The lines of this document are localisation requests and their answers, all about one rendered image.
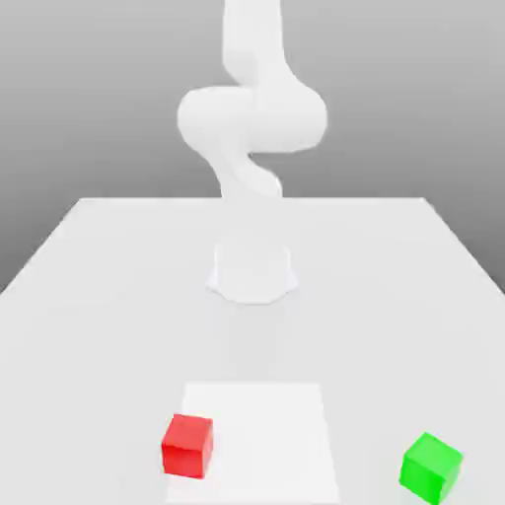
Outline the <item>small red cube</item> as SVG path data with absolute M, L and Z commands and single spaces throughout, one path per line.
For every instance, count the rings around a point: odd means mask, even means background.
M 161 443 L 164 472 L 202 479 L 212 456 L 213 441 L 212 419 L 175 413 Z

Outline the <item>small green cube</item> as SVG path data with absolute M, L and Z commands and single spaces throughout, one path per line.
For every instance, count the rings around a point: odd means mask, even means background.
M 403 454 L 398 482 L 429 505 L 441 505 L 455 485 L 464 455 L 424 432 Z

